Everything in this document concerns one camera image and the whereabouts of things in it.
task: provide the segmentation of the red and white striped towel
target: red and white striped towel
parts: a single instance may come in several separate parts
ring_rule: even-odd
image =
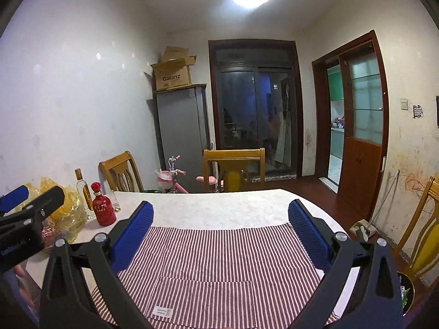
[[[320,281],[290,224],[151,227],[119,278],[155,329],[284,329]],[[114,322],[98,289],[92,297],[102,318]]]

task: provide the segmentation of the bottle cap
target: bottle cap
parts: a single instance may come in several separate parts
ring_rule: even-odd
[[[81,169],[75,169],[76,179],[80,181],[82,179]]]
[[[91,183],[90,187],[93,190],[93,192],[95,192],[95,193],[100,192],[100,183],[98,181]]]

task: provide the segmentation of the green kitchen cabinet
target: green kitchen cabinet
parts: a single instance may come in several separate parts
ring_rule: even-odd
[[[331,128],[331,155],[343,158],[345,131],[341,128]]]
[[[343,99],[342,74],[340,72],[328,74],[328,83],[331,101]]]

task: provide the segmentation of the wooden door frame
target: wooden door frame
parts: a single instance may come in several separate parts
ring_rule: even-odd
[[[213,108],[213,124],[215,129],[215,142],[220,145],[220,122],[218,114],[218,93],[216,90],[216,70],[218,61],[216,59],[216,51],[219,49],[231,48],[266,48],[266,49],[282,49],[289,54],[290,60],[293,62],[294,87],[296,89],[296,105],[291,100],[291,108],[297,109],[297,161],[296,175],[302,176],[303,167],[303,101],[302,101],[302,83],[300,80],[299,58],[297,56],[297,48],[295,41],[280,41],[274,39],[222,39],[209,41],[209,64],[210,64],[210,82],[212,91],[212,108]]]
[[[384,62],[378,44],[378,39],[374,30],[362,35],[349,43],[325,54],[323,57],[312,62],[314,87],[316,93],[316,109],[317,109],[317,149],[316,149],[316,166],[314,175],[321,178],[328,176],[329,168],[329,154],[331,147],[331,128],[329,121],[331,119],[331,104],[329,100],[329,84],[327,69],[339,63],[339,56],[352,50],[372,43],[375,54],[377,56],[378,69],[380,72],[381,89],[383,96],[383,136],[382,136],[382,154],[381,164],[382,169],[383,157],[387,156],[387,148],[389,142],[389,95],[387,90],[387,79],[385,75]],[[378,199],[379,190],[382,182],[382,173],[377,182],[374,193],[374,204]]]

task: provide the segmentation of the wooden chair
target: wooden chair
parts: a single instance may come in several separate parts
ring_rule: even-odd
[[[265,183],[265,149],[224,149],[209,150],[203,153],[204,189],[209,192],[209,162],[218,163],[219,179],[224,181],[225,192],[242,191],[242,185],[250,182],[248,165],[252,161],[260,163],[261,187]]]
[[[437,258],[439,254],[439,183],[435,181],[434,177],[430,177],[427,182],[410,224],[401,241],[395,247],[395,256],[398,256],[410,237],[429,196],[435,202],[433,214],[419,233],[409,264],[403,271],[412,281],[431,270],[439,262],[439,258]]]
[[[105,176],[105,179],[110,185],[110,189],[120,192],[135,192],[134,180],[128,168],[128,162],[134,173],[139,192],[143,191],[142,181],[137,170],[136,163],[129,151],[125,151],[116,157],[99,163],[99,169]]]

